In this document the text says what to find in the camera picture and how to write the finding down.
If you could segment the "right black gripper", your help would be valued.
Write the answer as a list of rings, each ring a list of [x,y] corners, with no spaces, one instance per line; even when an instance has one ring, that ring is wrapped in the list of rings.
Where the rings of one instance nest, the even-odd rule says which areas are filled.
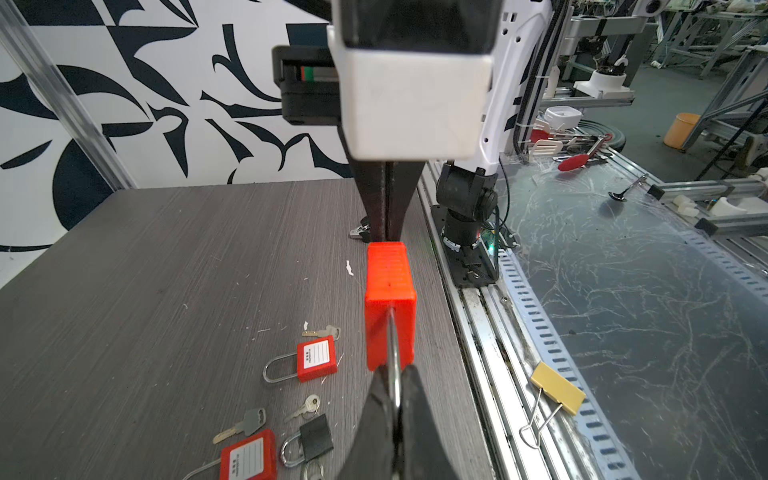
[[[283,118],[292,125],[332,126],[341,122],[339,76],[325,23],[289,23],[288,43],[272,48],[273,81],[280,90]],[[372,242],[399,241],[405,216],[425,161],[349,159],[369,218]]]

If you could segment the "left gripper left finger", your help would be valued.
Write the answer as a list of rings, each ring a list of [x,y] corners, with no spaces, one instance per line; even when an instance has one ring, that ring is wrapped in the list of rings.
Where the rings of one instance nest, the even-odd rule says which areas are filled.
[[[391,479],[394,466],[394,404],[388,373],[373,374],[351,449],[337,479]]]

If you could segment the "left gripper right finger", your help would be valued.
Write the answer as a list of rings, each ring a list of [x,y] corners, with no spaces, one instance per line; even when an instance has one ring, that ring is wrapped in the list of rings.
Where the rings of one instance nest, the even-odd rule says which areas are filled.
[[[398,473],[401,479],[458,479],[415,365],[401,375]]]

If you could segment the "small black padlock front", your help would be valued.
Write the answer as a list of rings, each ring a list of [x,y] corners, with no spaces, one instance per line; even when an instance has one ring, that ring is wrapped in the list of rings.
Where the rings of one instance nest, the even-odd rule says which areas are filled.
[[[289,449],[293,444],[300,449],[300,453],[290,456]],[[329,422],[327,416],[322,414],[303,424],[297,432],[282,442],[279,459],[285,468],[296,468],[319,459],[333,449],[334,442]]]

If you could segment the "red padlock front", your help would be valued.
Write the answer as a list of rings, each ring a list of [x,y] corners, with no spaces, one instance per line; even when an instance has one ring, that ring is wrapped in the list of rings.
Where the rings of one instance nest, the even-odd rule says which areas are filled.
[[[262,370],[262,378],[268,384],[277,384],[294,378],[305,383],[336,374],[338,372],[338,360],[335,343],[333,336],[300,343],[294,352],[270,359]],[[269,369],[274,363],[288,359],[296,360],[294,373],[281,377],[269,375]]]

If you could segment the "red padlock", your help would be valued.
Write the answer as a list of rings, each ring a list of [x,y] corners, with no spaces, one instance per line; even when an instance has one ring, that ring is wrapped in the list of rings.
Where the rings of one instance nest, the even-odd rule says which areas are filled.
[[[278,475],[276,437],[271,429],[242,440],[222,450],[220,458],[199,467],[183,477],[217,467],[220,480],[276,480]]]
[[[418,296],[407,249],[402,242],[372,242],[367,247],[364,320],[367,366],[384,366],[396,406],[402,405],[402,371],[414,361]]]
[[[338,372],[338,360],[335,343],[333,336],[300,343],[294,352],[270,359],[262,370],[262,378],[268,384],[277,384],[294,378],[305,383],[336,374]],[[274,363],[288,359],[296,360],[294,373],[281,377],[269,375],[269,369]]]

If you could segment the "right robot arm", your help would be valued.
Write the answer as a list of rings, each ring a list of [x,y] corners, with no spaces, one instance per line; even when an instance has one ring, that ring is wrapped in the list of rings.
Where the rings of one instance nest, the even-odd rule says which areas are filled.
[[[495,183],[511,116],[530,120],[535,77],[563,1],[302,1],[322,46],[280,45],[283,118],[336,128],[367,215],[364,237],[396,242],[426,163],[454,248],[498,220]]]

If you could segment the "black key bunch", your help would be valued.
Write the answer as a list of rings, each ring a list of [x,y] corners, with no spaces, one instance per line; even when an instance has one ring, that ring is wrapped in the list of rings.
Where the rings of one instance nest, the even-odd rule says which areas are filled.
[[[349,232],[349,238],[364,243],[369,243],[371,241],[370,220],[368,216],[363,217],[360,220],[360,223]]]

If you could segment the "small silver key right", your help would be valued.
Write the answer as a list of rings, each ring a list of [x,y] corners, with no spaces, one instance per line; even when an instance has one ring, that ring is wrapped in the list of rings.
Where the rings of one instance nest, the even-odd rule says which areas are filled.
[[[321,404],[320,397],[317,394],[309,395],[302,405],[296,410],[290,412],[285,418],[284,422],[288,423],[294,418],[306,417],[308,415],[314,415],[318,412]]]

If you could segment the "silver key grey head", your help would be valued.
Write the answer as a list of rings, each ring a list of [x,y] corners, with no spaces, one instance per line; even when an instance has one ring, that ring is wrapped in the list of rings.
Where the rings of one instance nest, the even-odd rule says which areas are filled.
[[[264,408],[249,409],[245,412],[243,418],[233,427],[217,434],[213,439],[213,444],[218,444],[224,440],[243,433],[251,436],[266,424],[266,410]]]

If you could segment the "silver key brass tip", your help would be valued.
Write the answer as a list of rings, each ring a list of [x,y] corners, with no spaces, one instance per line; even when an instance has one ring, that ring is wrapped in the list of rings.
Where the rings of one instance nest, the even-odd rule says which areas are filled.
[[[319,330],[305,330],[302,332],[302,336],[318,339],[332,337],[335,341],[338,341],[341,336],[341,329],[334,325],[327,325],[325,328]]]

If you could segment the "metal spoon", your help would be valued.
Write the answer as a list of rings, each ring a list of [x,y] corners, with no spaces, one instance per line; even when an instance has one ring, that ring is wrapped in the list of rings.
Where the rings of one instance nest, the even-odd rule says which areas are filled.
[[[630,185],[628,185],[624,190],[619,192],[608,192],[609,198],[611,200],[617,201],[617,202],[625,202],[627,200],[626,196],[629,193],[630,190],[633,188],[641,185],[647,180],[646,175],[642,175],[635,179]]]

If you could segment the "yellow bucket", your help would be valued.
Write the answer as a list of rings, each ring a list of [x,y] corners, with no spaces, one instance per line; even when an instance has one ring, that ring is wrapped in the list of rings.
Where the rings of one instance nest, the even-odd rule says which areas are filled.
[[[663,138],[664,145],[676,150],[683,150],[683,145],[693,132],[699,119],[699,114],[685,112],[677,114]]]

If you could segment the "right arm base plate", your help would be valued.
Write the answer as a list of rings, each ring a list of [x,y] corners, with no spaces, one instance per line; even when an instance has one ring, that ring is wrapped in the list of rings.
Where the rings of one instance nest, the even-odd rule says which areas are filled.
[[[431,217],[438,232],[438,245],[447,262],[448,275],[453,285],[459,289],[481,288],[495,283],[499,279],[498,257],[489,254],[484,241],[479,238],[470,246],[461,246],[452,242],[446,226],[455,225],[449,221],[450,211],[438,204],[430,207]]]

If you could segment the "red handled tool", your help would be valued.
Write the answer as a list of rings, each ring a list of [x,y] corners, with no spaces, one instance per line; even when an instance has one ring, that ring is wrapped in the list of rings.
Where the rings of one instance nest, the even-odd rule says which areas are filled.
[[[563,160],[558,164],[560,172],[569,172],[584,167],[594,154],[613,138],[611,134],[599,137],[596,142],[585,152]]]

